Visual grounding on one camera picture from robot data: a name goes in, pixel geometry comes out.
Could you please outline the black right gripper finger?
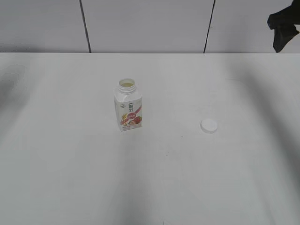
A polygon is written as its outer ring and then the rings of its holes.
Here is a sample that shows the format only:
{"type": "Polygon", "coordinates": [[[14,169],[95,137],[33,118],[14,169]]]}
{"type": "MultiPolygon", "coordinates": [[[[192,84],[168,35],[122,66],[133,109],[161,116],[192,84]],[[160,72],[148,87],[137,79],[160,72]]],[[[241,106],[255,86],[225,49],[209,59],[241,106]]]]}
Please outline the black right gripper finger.
{"type": "Polygon", "coordinates": [[[295,25],[300,24],[300,1],[293,0],[291,5],[269,15],[267,25],[274,30],[273,48],[276,53],[284,47],[300,32],[295,25]]]}

